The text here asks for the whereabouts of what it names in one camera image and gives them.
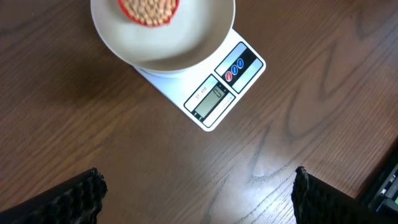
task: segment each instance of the table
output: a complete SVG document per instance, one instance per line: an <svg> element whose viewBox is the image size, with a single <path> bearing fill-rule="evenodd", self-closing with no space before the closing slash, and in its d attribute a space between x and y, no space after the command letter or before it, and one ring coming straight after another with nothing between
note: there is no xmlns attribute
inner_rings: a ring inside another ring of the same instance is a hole
<svg viewBox="0 0 398 224"><path fill-rule="evenodd" d="M206 133L105 47L88 0L0 1L0 210L91 167L99 223L294 223L297 166L357 197L398 136L398 1L236 4L268 68Z"/></svg>

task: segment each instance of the white digital scale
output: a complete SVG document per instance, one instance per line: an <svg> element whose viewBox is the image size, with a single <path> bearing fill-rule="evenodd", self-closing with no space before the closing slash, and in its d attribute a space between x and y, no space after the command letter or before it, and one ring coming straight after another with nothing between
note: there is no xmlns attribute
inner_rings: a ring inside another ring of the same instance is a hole
<svg viewBox="0 0 398 224"><path fill-rule="evenodd" d="M210 57L167 78L136 70L205 131L214 130L266 69L266 62L233 29Z"/></svg>

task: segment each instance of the red rim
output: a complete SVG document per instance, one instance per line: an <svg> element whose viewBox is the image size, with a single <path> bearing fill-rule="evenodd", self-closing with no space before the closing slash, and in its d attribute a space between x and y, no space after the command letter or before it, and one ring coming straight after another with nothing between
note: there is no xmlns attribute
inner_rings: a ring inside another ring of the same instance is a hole
<svg viewBox="0 0 398 224"><path fill-rule="evenodd" d="M172 11L172 15L170 16L170 18L169 18L168 20L164 21L164 23L163 23L162 25L152 25L152 26L148 26L147 24L144 24L144 23L138 21L136 18L130 16L129 12L128 12L127 9L124 7L123 1L124 1L124 0L118 0L119 6L120 6L120 8L122 9L123 13L124 13L131 21L133 21L133 22L135 22L135 23L137 23L137 24L140 24L140 25L142 25L142 26L144 26L144 27L159 27L159 26L162 26L162 25L170 24L170 21L173 19L174 15L175 15L175 12L176 12L177 9L178 9L178 5L180 4L180 0L175 0L175 5L176 5L176 6L175 6L175 9Z"/></svg>

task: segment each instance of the legumes in red bowl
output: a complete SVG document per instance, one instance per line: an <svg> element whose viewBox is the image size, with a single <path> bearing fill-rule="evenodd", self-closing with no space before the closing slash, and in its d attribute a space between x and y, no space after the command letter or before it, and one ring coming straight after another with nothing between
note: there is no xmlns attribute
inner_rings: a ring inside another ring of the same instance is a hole
<svg viewBox="0 0 398 224"><path fill-rule="evenodd" d="M180 0L117 1L123 13L130 20L146 27L158 27L169 24L180 4Z"/></svg>

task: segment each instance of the scale control panel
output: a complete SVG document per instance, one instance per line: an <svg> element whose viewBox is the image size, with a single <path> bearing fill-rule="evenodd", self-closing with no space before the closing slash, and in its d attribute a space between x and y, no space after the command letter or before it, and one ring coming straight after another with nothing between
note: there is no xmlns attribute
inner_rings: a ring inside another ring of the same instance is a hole
<svg viewBox="0 0 398 224"><path fill-rule="evenodd" d="M243 42L215 68L188 98L184 107L207 128L233 104L264 64Z"/></svg>

